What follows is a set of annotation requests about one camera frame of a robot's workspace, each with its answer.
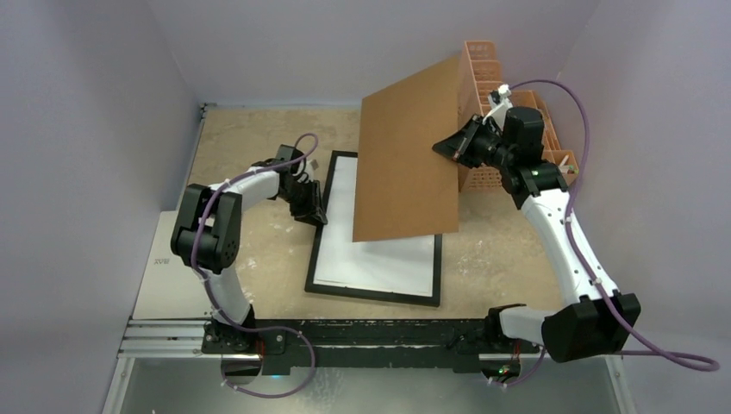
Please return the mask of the brown frame backing board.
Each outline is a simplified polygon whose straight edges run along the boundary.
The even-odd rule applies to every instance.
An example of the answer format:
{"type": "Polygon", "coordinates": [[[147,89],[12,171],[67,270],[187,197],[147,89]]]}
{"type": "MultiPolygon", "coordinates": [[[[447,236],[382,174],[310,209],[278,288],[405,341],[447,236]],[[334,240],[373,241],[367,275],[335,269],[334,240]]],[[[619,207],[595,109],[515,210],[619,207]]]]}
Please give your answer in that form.
{"type": "Polygon", "coordinates": [[[448,58],[362,99],[354,241],[458,231],[458,167],[432,149],[459,129],[458,65],[448,58]]]}

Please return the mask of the black picture frame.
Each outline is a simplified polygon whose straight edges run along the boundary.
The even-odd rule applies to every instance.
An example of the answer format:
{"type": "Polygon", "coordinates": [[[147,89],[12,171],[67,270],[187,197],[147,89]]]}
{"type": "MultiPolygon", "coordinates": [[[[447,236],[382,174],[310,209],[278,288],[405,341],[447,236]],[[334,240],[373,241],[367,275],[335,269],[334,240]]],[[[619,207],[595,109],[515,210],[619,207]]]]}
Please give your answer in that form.
{"type": "Polygon", "coordinates": [[[442,236],[353,241],[358,154],[334,150],[323,203],[328,218],[316,226],[304,290],[346,298],[438,307],[442,236]]]}

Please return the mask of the sunflower photo print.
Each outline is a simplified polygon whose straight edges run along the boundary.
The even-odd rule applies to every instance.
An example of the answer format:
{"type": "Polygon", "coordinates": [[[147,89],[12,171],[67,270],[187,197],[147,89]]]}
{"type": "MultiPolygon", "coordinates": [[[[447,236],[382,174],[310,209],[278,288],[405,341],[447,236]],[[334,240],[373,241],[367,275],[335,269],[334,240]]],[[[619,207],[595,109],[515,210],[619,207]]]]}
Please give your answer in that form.
{"type": "Polygon", "coordinates": [[[315,285],[431,297],[434,239],[418,236],[354,241],[353,218],[358,159],[337,155],[313,275],[315,285]]]}

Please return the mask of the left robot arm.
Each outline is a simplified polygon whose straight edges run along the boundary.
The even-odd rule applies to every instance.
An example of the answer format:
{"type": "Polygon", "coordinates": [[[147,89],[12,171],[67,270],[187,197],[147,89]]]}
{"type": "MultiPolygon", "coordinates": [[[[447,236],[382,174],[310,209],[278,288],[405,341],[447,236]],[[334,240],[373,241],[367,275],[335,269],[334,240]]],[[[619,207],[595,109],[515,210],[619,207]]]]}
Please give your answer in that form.
{"type": "Polygon", "coordinates": [[[291,218],[312,226],[328,219],[315,162],[296,147],[281,145],[276,155],[243,174],[214,185],[188,185],[171,236],[171,251],[203,285],[214,321],[227,326],[223,341],[237,353],[252,349],[257,329],[251,303],[235,269],[246,210],[266,201],[285,201],[291,218]]]}

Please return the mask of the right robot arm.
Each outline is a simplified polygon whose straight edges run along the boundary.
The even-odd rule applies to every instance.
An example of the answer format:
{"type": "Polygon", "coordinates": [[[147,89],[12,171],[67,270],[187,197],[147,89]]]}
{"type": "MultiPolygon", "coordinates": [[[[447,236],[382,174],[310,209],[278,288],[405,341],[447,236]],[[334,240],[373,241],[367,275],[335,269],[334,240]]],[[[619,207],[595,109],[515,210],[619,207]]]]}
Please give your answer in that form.
{"type": "Polygon", "coordinates": [[[572,213],[568,185],[559,167],[543,157],[544,119],[534,108],[515,107],[503,121],[473,116],[432,149],[462,166],[490,166],[501,174],[503,189],[534,226],[554,274],[564,307],[556,312],[525,304],[492,308],[484,339],[504,351],[517,339],[543,347],[557,362],[615,354],[626,343],[641,306],[622,293],[586,245],[572,213]]]}

